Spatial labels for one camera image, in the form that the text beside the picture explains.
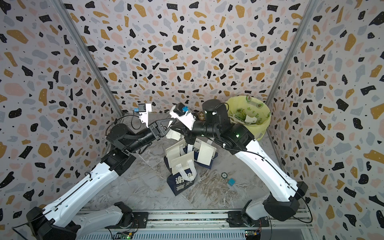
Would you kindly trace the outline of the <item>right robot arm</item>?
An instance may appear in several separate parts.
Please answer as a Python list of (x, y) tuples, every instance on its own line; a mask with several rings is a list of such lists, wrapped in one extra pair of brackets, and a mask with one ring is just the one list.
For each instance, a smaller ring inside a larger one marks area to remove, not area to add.
[(202, 108), (203, 121), (198, 120), (198, 116), (184, 104), (173, 106), (170, 115), (178, 122), (172, 126), (172, 130), (182, 134), (186, 143), (191, 145), (197, 137), (211, 139), (243, 161), (269, 189), (264, 197), (247, 202), (239, 220), (229, 218), (228, 222), (235, 226), (252, 227), (265, 217), (281, 222), (294, 218), (300, 200), (305, 199), (308, 185), (289, 177), (262, 149), (246, 126), (230, 120), (233, 111), (228, 103), (212, 99), (204, 102)]

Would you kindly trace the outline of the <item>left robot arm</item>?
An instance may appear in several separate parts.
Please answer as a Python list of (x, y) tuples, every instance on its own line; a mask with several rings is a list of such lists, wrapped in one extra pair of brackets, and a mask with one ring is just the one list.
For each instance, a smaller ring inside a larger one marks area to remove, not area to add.
[(27, 225), (38, 240), (76, 240), (104, 228), (130, 228), (134, 215), (123, 202), (79, 217), (78, 212), (104, 187), (123, 175), (136, 160), (135, 153), (160, 140), (176, 119), (157, 120), (146, 129), (133, 133), (123, 124), (114, 125), (107, 135), (111, 150), (102, 160), (57, 200), (43, 209), (34, 207), (27, 213)]

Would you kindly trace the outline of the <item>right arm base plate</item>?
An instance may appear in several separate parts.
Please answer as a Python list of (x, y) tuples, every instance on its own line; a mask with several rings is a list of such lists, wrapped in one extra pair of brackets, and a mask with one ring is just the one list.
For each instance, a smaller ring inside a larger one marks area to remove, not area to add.
[(242, 211), (229, 211), (227, 223), (230, 228), (264, 228), (270, 226), (270, 222), (267, 217), (253, 220), (246, 213), (242, 213)]

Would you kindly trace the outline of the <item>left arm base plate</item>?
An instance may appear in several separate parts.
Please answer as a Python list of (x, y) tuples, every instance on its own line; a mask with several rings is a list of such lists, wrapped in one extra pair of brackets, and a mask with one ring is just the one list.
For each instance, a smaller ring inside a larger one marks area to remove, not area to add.
[(124, 213), (121, 220), (114, 226), (115, 229), (145, 229), (147, 227), (149, 212)]

